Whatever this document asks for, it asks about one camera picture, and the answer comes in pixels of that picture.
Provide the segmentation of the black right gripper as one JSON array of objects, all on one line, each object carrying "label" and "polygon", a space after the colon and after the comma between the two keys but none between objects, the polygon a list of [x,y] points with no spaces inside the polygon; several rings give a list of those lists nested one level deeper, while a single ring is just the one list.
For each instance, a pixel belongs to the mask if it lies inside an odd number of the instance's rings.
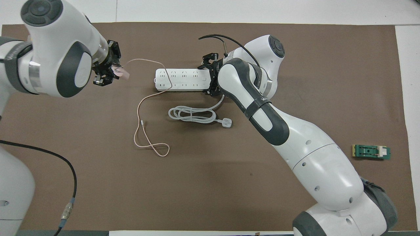
[{"label": "black right gripper", "polygon": [[210,95],[212,97],[221,95],[221,90],[219,88],[218,83],[218,76],[220,68],[223,65],[223,61],[219,60],[219,54],[218,53],[209,53],[207,55],[204,55],[203,57],[202,65],[198,66],[198,69],[208,69],[210,73],[210,85],[208,89],[202,90],[203,93],[206,95]]}]

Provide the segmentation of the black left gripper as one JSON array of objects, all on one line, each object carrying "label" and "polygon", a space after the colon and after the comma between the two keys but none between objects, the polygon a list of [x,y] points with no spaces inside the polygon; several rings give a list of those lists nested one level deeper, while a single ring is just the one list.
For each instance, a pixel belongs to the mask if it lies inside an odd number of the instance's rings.
[{"label": "black left gripper", "polygon": [[118,42],[114,40],[107,40],[107,43],[107,56],[102,62],[96,62],[93,64],[93,71],[96,74],[96,76],[94,77],[94,85],[98,85],[101,87],[112,84],[112,82],[116,78],[116,76],[113,75],[114,73],[111,69],[111,66],[121,66],[121,51]]}]

